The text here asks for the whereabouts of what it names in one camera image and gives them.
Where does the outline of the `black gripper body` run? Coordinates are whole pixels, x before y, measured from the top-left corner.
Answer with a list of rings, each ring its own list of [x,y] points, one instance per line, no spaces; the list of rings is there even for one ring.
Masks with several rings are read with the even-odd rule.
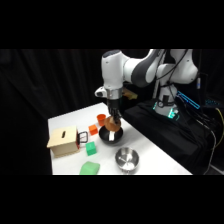
[[[108,99],[107,100],[108,111],[111,116],[118,115],[120,113],[120,100]]]

